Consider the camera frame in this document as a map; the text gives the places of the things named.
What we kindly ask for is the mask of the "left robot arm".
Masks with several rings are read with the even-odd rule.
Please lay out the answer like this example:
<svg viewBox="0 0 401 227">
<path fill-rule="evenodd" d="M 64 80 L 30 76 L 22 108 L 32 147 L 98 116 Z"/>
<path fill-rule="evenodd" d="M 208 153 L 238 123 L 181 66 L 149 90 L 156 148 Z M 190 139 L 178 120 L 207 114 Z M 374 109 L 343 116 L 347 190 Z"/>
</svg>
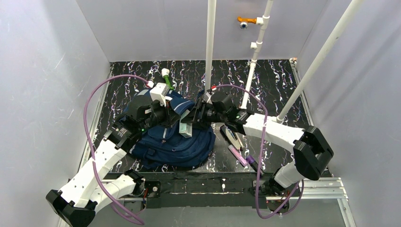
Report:
<svg viewBox="0 0 401 227">
<path fill-rule="evenodd" d="M 179 120 L 172 100 L 168 96 L 135 96 L 98 148 L 90 147 L 92 157 L 78 173 L 59 190 L 48 192 L 46 200 L 70 227 L 87 227 L 105 206 L 111 203 L 119 206 L 118 198 L 143 192 L 145 178 L 133 170 L 108 184 L 102 180 L 142 139 L 144 132 L 156 126 L 171 126 Z"/>
</svg>

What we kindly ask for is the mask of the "pink highlighter pen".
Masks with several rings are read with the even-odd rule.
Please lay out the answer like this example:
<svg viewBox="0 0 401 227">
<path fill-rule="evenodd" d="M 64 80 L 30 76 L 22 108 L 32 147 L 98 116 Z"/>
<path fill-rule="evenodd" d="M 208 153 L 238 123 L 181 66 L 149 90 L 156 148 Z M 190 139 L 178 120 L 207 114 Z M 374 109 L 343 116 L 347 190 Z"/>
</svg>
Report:
<svg viewBox="0 0 401 227">
<path fill-rule="evenodd" d="M 246 159 L 244 157 L 242 157 L 242 155 L 239 153 L 239 151 L 236 149 L 236 147 L 234 147 L 233 145 L 229 145 L 228 149 L 243 167 L 248 165 Z"/>
</svg>

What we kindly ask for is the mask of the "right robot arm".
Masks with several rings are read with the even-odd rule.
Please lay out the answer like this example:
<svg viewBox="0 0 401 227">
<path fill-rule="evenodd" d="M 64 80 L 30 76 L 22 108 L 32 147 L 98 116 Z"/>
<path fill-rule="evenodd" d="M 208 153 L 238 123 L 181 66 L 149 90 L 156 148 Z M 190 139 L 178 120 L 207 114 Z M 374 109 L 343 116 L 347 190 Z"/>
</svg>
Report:
<svg viewBox="0 0 401 227">
<path fill-rule="evenodd" d="M 212 94 L 209 102 L 199 98 L 183 122 L 197 128 L 222 122 L 232 132 L 259 137 L 290 151 L 294 161 L 279 168 L 265 183 L 267 187 L 279 191 L 305 178 L 319 180 L 334 155 L 317 127 L 302 129 L 277 123 L 268 116 L 236 107 L 223 92 Z"/>
</svg>

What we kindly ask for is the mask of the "navy blue student backpack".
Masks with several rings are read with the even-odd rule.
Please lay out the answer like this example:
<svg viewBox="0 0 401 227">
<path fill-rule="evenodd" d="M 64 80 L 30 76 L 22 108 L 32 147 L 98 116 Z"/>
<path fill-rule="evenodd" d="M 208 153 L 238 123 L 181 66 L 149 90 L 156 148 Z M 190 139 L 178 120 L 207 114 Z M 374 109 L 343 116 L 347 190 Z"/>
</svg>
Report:
<svg viewBox="0 0 401 227">
<path fill-rule="evenodd" d="M 164 164 L 194 167 L 204 162 L 213 150 L 216 135 L 213 128 L 193 128 L 191 137 L 179 133 L 179 123 L 171 127 L 155 126 L 143 133 L 129 153 L 142 160 L 145 168 Z"/>
</svg>

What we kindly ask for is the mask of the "transparent pencil case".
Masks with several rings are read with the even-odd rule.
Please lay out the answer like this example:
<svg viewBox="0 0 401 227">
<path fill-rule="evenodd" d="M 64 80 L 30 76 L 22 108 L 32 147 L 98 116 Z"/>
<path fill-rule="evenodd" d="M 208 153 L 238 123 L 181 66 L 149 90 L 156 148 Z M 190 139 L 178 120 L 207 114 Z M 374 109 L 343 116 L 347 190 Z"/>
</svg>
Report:
<svg viewBox="0 0 401 227">
<path fill-rule="evenodd" d="M 191 123 L 184 123 L 183 119 L 190 113 L 189 110 L 186 110 L 180 118 L 179 123 L 179 134 L 185 138 L 192 137 L 192 124 Z"/>
</svg>

